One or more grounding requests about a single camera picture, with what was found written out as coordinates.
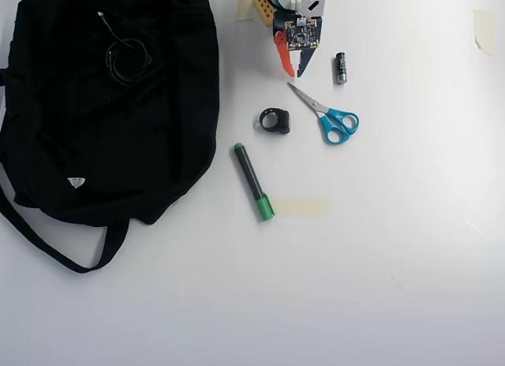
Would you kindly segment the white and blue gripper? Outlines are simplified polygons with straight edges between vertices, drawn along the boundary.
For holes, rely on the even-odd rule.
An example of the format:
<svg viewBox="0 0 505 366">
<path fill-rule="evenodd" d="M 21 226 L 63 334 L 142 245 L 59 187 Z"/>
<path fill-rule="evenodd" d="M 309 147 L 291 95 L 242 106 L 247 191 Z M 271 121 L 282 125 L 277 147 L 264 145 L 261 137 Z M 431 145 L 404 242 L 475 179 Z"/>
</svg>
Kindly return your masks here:
<svg viewBox="0 0 505 366">
<path fill-rule="evenodd" d="M 290 77 L 295 77 L 290 51 L 301 51 L 297 70 L 297 76 L 301 77 L 320 45 L 325 1 L 275 0 L 281 9 L 275 14 L 274 25 L 281 30 L 275 32 L 274 43 L 282 67 Z"/>
</svg>

